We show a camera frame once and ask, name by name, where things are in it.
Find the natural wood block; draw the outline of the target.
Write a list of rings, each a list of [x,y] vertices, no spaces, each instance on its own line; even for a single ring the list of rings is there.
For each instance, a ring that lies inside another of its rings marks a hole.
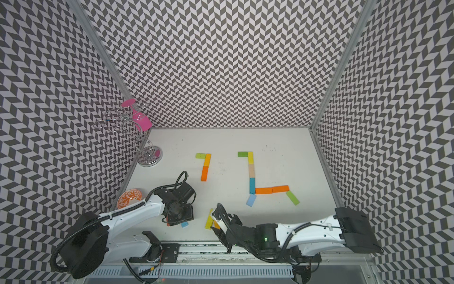
[[[255,178],[255,167],[254,164],[248,165],[249,178]]]

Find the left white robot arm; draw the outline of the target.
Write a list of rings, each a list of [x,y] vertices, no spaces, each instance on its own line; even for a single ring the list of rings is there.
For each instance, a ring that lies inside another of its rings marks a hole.
[[[119,236],[156,217],[169,227],[193,220],[196,193],[187,179],[188,173],[183,171],[174,184],[152,189],[135,204],[110,213],[82,214],[53,250],[49,261],[52,271],[81,279],[111,261],[132,257],[154,260],[151,254],[161,242],[151,231],[124,239]]]

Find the orange block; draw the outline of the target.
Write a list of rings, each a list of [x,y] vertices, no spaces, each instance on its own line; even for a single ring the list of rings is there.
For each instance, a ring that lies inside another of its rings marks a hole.
[[[272,187],[272,192],[273,193],[281,193],[281,192],[288,192],[290,190],[288,185],[283,185],[283,186],[274,186]]]
[[[207,178],[208,178],[208,170],[209,170],[209,167],[208,166],[204,166],[203,169],[202,169],[202,175],[201,175],[201,181],[202,182],[206,182],[207,181]]]
[[[273,188],[256,188],[255,189],[256,195],[267,195],[267,194],[272,194],[272,193],[273,193]]]

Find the teal block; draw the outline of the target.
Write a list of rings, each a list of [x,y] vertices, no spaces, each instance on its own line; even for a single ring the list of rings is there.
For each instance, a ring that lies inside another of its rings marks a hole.
[[[255,178],[253,177],[249,179],[249,194],[255,195]]]

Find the yellow block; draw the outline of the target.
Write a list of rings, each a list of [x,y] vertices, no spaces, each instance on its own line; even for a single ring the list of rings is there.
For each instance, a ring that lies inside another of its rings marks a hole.
[[[253,152],[248,152],[248,164],[254,164],[254,155]]]

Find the yellow-green long block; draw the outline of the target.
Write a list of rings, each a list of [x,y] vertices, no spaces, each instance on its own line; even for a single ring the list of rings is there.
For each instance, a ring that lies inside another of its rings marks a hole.
[[[205,223],[205,229],[207,230],[210,230],[214,224],[214,220],[212,218],[212,213],[213,213],[214,209],[211,208],[210,209],[210,212],[209,212],[209,215],[207,217],[207,220],[206,220],[206,223]]]

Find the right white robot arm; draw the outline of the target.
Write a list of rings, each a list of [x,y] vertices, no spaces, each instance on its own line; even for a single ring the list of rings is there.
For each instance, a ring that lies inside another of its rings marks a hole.
[[[320,260],[320,253],[346,247],[358,254],[383,253],[367,215],[346,207],[326,218],[298,224],[268,223],[244,226],[237,215],[217,204],[213,232],[230,253],[244,248],[267,263],[299,265]]]

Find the light blue block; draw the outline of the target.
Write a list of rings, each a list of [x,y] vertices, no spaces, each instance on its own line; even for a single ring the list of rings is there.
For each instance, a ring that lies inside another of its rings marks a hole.
[[[252,207],[254,205],[254,202],[256,200],[257,196],[256,195],[253,195],[251,194],[248,199],[247,199],[247,203],[246,205],[249,206],[249,207]]]

